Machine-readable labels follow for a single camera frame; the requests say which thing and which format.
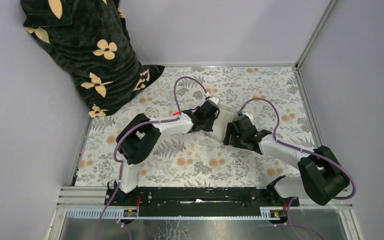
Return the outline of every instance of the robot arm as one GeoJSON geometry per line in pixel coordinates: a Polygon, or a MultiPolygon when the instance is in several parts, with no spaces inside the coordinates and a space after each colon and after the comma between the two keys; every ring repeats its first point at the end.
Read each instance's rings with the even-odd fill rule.
{"type": "Polygon", "coordinates": [[[300,176],[281,176],[267,186],[279,198],[310,198],[319,205],[325,205],[350,184],[348,177],[339,169],[302,151],[303,149],[314,151],[339,164],[328,147],[321,146],[313,150],[292,143],[290,144],[300,150],[286,147],[278,143],[270,131],[258,131],[252,123],[253,116],[250,113],[237,112],[218,103],[218,98],[210,97],[197,110],[185,110],[180,114],[179,120],[167,123],[161,121],[177,117],[150,119],[143,113],[138,114],[120,133],[117,142],[137,124],[146,121],[158,121],[158,123],[139,127],[121,143],[119,152],[127,160],[119,183],[121,191],[129,193],[137,187],[140,163],[150,155],[160,136],[187,134],[200,130],[205,131],[207,136],[223,142],[224,145],[271,156],[298,169],[300,176]],[[144,136],[139,138],[137,132],[144,136]]]}
{"type": "Polygon", "coordinates": [[[120,141],[121,137],[134,126],[144,122],[158,122],[147,124],[133,131],[121,143],[119,152],[126,158],[126,163],[122,169],[120,190],[129,193],[138,185],[138,173],[141,168],[140,163],[143,162],[153,150],[155,144],[161,136],[171,136],[175,134],[187,134],[200,130],[211,131],[213,123],[217,118],[216,113],[219,111],[217,103],[219,99],[209,97],[196,110],[185,110],[180,116],[171,116],[160,119],[151,119],[145,114],[138,114],[118,135],[116,141],[120,141]]]}

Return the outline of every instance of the gray wall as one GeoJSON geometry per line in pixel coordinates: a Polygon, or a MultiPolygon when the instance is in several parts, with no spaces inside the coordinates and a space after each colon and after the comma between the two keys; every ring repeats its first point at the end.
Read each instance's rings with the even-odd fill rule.
{"type": "Polygon", "coordinates": [[[384,1],[340,0],[302,75],[325,144],[356,180],[364,239],[384,239],[384,1]]]}
{"type": "Polygon", "coordinates": [[[295,63],[328,2],[122,0],[120,7],[143,63],[260,65],[295,63]]]}
{"type": "Polygon", "coordinates": [[[0,240],[43,239],[87,121],[69,76],[0,1],[0,240]]]}

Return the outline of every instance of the purple wire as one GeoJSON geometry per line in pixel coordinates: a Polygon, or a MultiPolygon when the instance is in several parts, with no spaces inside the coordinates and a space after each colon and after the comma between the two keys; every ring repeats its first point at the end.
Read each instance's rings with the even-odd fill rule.
{"type": "Polygon", "coordinates": [[[174,94],[174,102],[176,103],[177,110],[178,110],[178,113],[179,113],[179,117],[182,114],[182,111],[180,110],[180,105],[179,105],[178,97],[177,97],[177,94],[176,94],[176,87],[178,85],[178,82],[180,82],[180,80],[182,80],[182,79],[189,79],[189,80],[195,81],[196,83],[198,83],[202,87],[204,92],[207,93],[207,90],[205,89],[204,85],[202,83],[200,83],[198,80],[196,80],[195,78],[192,78],[190,76],[182,76],[179,79],[177,79],[176,82],[174,83],[173,94],[174,94]]]}
{"type": "Polygon", "coordinates": [[[340,166],[336,162],[334,162],[334,161],[330,160],[329,158],[327,158],[325,156],[322,156],[322,155],[320,155],[318,153],[315,153],[315,152],[312,152],[312,151],[309,151],[309,150],[306,150],[306,149],[301,149],[301,148],[299,148],[297,146],[294,146],[294,145],[288,144],[286,142],[283,142],[281,140],[278,140],[278,137],[276,136],[276,130],[278,129],[279,124],[280,124],[281,121],[280,121],[280,118],[279,118],[278,110],[276,109],[275,105],[273,105],[273,103],[271,101],[269,101],[267,99],[264,99],[264,98],[260,98],[260,97],[252,98],[252,99],[246,101],[245,104],[243,104],[243,106],[240,108],[239,111],[242,111],[249,102],[254,101],[254,100],[262,100],[262,101],[270,104],[271,107],[273,108],[273,110],[276,112],[277,123],[276,123],[276,126],[274,127],[274,130],[273,130],[273,138],[274,138],[274,140],[277,143],[279,143],[279,144],[281,144],[283,146],[286,146],[288,148],[298,150],[298,151],[302,150],[306,154],[310,154],[310,155],[316,156],[316,157],[318,157],[320,159],[323,159],[326,162],[328,162],[328,163],[332,164],[333,166],[337,167],[341,172],[343,172],[343,174],[345,174],[349,178],[349,181],[351,182],[351,185],[352,185],[352,192],[351,192],[351,194],[348,195],[348,196],[336,196],[333,199],[336,199],[336,200],[347,200],[347,199],[350,199],[350,198],[352,198],[352,197],[354,197],[356,195],[356,192],[357,192],[356,181],[351,176],[351,174],[347,170],[345,170],[345,168],[343,168],[342,166],[340,166]]]}
{"type": "MultiPolygon", "coordinates": [[[[120,184],[121,184],[121,181],[122,181],[122,175],[123,175],[123,164],[124,164],[124,161],[123,160],[120,160],[117,158],[117,151],[120,149],[120,146],[122,145],[122,142],[127,138],[127,136],[129,136],[131,133],[133,133],[134,131],[136,131],[138,128],[142,127],[142,126],[145,126],[145,125],[148,125],[148,124],[159,124],[159,123],[172,123],[172,122],[175,122],[177,120],[180,119],[180,116],[182,114],[182,111],[180,109],[180,104],[179,104],[179,101],[178,101],[178,98],[177,98],[177,95],[176,95],[176,86],[178,85],[178,82],[180,82],[180,80],[182,79],[189,79],[189,80],[193,80],[195,82],[197,82],[201,87],[202,89],[204,90],[205,93],[207,93],[207,90],[205,89],[204,85],[202,83],[200,83],[198,80],[196,80],[195,78],[192,78],[192,77],[189,77],[189,76],[182,76],[180,77],[179,79],[176,80],[176,82],[174,83],[174,88],[173,88],[173,94],[174,94],[174,102],[176,103],[176,106],[177,106],[177,110],[178,110],[178,116],[176,118],[173,118],[173,119],[166,119],[166,120],[161,120],[161,121],[145,121],[145,122],[141,122],[139,123],[138,125],[132,127],[131,129],[129,129],[121,138],[120,140],[117,142],[117,145],[115,146],[115,149],[114,149],[114,152],[113,152],[113,157],[114,157],[114,160],[117,162],[117,163],[121,163],[120,165],[120,173],[118,174],[118,184],[117,184],[117,187],[114,189],[114,193],[112,194],[112,196],[108,199],[108,203],[105,205],[105,207],[103,208],[101,214],[99,215],[99,220],[98,220],[98,223],[96,225],[96,230],[95,230],[95,239],[98,240],[98,236],[99,236],[99,230],[100,230],[100,225],[101,225],[101,220],[102,220],[102,217],[104,216],[104,213],[105,211],[107,210],[108,206],[110,206],[111,202],[114,200],[116,194],[117,194],[117,191],[120,189],[120,184]]],[[[131,231],[130,231],[130,228],[127,227],[127,229],[129,230],[129,239],[132,240],[132,234],[131,234],[131,231]]]]}
{"type": "MultiPolygon", "coordinates": [[[[287,224],[282,224],[282,223],[276,224],[276,227],[286,227],[288,225],[293,225],[294,227],[299,227],[299,228],[303,228],[303,229],[307,229],[309,231],[312,231],[317,236],[319,236],[321,240],[325,240],[325,238],[322,236],[322,234],[320,234],[320,232],[318,232],[316,229],[309,227],[309,226],[306,226],[306,225],[288,222],[287,224]]],[[[274,226],[273,224],[260,225],[260,227],[273,227],[273,226],[274,226]]]]}
{"type": "Polygon", "coordinates": [[[294,225],[293,225],[293,223],[291,222],[291,216],[289,215],[289,210],[290,210],[290,208],[291,208],[292,202],[293,202],[295,199],[297,199],[297,198],[296,198],[296,197],[293,197],[293,198],[289,201],[289,204],[287,205],[286,216],[287,216],[287,219],[288,219],[288,221],[289,221],[290,228],[291,228],[291,229],[293,230],[293,232],[298,236],[299,239],[304,240],[304,238],[303,238],[301,235],[298,234],[297,230],[295,230],[294,225]]]}
{"type": "Polygon", "coordinates": [[[127,231],[128,231],[128,240],[132,240],[132,230],[130,229],[130,227],[127,225],[127,224],[124,224],[123,222],[121,223],[121,225],[123,227],[126,227],[127,228],[127,231]]]}

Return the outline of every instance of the purple cable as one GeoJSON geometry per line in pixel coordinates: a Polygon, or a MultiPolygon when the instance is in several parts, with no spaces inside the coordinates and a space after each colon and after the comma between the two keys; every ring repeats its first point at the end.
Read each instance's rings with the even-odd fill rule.
{"type": "MultiPolygon", "coordinates": [[[[117,142],[117,145],[115,146],[115,149],[114,149],[114,153],[113,153],[113,157],[114,157],[114,160],[117,162],[117,163],[121,163],[120,165],[120,173],[118,174],[118,184],[117,184],[117,187],[114,189],[114,193],[112,194],[112,196],[108,199],[108,203],[105,205],[105,207],[103,208],[101,214],[99,215],[99,220],[98,220],[98,223],[96,225],[96,230],[95,230],[95,239],[98,240],[98,236],[99,236],[99,230],[100,230],[100,225],[101,225],[101,220],[102,220],[102,217],[104,216],[104,213],[105,211],[107,210],[108,206],[110,206],[111,202],[113,201],[113,199],[115,198],[116,194],[117,194],[117,191],[120,189],[120,184],[121,184],[121,181],[122,181],[122,175],[123,175],[123,164],[124,164],[124,161],[123,160],[120,160],[117,158],[117,151],[118,149],[120,149],[120,146],[122,145],[122,142],[127,138],[127,136],[129,136],[131,133],[133,133],[134,131],[136,131],[136,129],[144,126],[144,125],[148,125],[148,124],[159,124],[159,123],[172,123],[172,122],[175,122],[177,120],[180,119],[180,116],[182,114],[182,111],[180,109],[180,105],[179,105],[179,101],[178,101],[178,98],[176,96],[176,86],[178,85],[178,82],[182,79],[190,79],[190,80],[193,80],[195,82],[197,82],[201,87],[202,89],[204,90],[205,93],[207,93],[207,90],[205,89],[204,85],[202,83],[200,83],[198,80],[196,80],[195,78],[192,78],[192,77],[189,77],[189,76],[182,76],[180,77],[179,79],[177,79],[177,81],[174,83],[174,89],[173,89],[173,94],[174,94],[174,102],[176,103],[176,106],[177,106],[177,110],[178,110],[178,116],[176,118],[173,118],[173,119],[166,119],[166,120],[162,120],[162,121],[145,121],[145,122],[141,122],[139,123],[138,125],[132,127],[130,130],[128,130],[121,138],[120,140],[117,142]]],[[[130,240],[132,240],[132,235],[131,235],[131,232],[130,232],[130,228],[127,227],[127,229],[129,230],[129,238],[130,240]]]]}
{"type": "Polygon", "coordinates": [[[132,240],[132,230],[127,224],[124,224],[123,222],[121,223],[121,226],[126,227],[128,231],[128,240],[132,240]]]}
{"type": "Polygon", "coordinates": [[[178,97],[176,95],[176,87],[178,85],[178,82],[180,82],[180,80],[182,80],[182,79],[189,79],[189,80],[195,81],[197,84],[199,84],[202,87],[202,89],[204,89],[204,92],[207,93],[207,90],[205,89],[204,85],[202,83],[200,83],[198,80],[196,80],[195,78],[192,78],[190,76],[182,76],[179,79],[177,79],[176,82],[174,83],[173,94],[174,94],[174,102],[176,103],[177,110],[178,110],[178,113],[179,113],[179,117],[182,114],[182,111],[180,110],[180,105],[179,105],[178,97]]]}
{"type": "Polygon", "coordinates": [[[293,230],[293,232],[298,236],[299,239],[304,240],[304,238],[298,234],[297,230],[294,228],[294,224],[291,222],[291,216],[289,215],[289,209],[291,208],[292,202],[297,199],[296,197],[293,197],[290,201],[289,204],[287,205],[287,210],[286,210],[286,216],[287,220],[289,221],[290,228],[293,230]]]}
{"type": "MultiPolygon", "coordinates": [[[[306,225],[288,222],[287,224],[282,224],[282,223],[276,224],[275,227],[286,227],[288,225],[293,225],[294,227],[299,227],[299,228],[309,230],[309,231],[315,233],[317,236],[319,236],[321,240],[325,240],[325,238],[322,236],[322,234],[320,234],[320,232],[318,232],[316,229],[309,227],[309,226],[306,226],[306,225]]],[[[273,226],[274,226],[273,224],[260,225],[260,227],[273,227],[273,226]]]]}
{"type": "Polygon", "coordinates": [[[270,104],[271,107],[273,108],[274,112],[276,112],[277,123],[276,123],[276,126],[274,127],[274,130],[273,130],[273,138],[274,138],[274,140],[277,143],[279,143],[279,144],[281,144],[283,146],[286,146],[288,148],[298,150],[298,151],[302,150],[306,154],[310,154],[310,155],[316,156],[316,157],[318,157],[320,159],[323,159],[326,162],[328,162],[328,163],[332,164],[333,166],[337,167],[341,172],[343,172],[343,174],[345,174],[349,178],[349,181],[351,182],[351,185],[352,185],[352,192],[351,192],[351,194],[348,195],[348,196],[336,196],[333,199],[336,199],[336,200],[347,200],[347,199],[350,199],[350,198],[352,198],[352,197],[354,197],[356,195],[356,192],[357,192],[356,181],[351,176],[351,174],[347,170],[345,170],[342,166],[340,166],[336,162],[334,162],[334,161],[330,160],[329,158],[327,158],[325,156],[322,156],[322,155],[320,155],[318,153],[315,153],[315,152],[312,152],[312,151],[309,151],[309,150],[306,150],[306,149],[301,149],[301,148],[299,148],[297,146],[294,146],[294,145],[288,144],[286,142],[283,142],[281,140],[278,140],[278,137],[276,136],[276,130],[278,129],[279,124],[280,124],[281,121],[280,121],[280,118],[279,118],[278,110],[276,109],[276,107],[273,105],[273,103],[271,101],[269,101],[267,99],[264,99],[264,98],[260,98],[260,97],[252,98],[252,99],[246,101],[245,104],[240,108],[239,111],[242,111],[249,102],[254,101],[254,100],[262,100],[262,101],[270,104]]]}

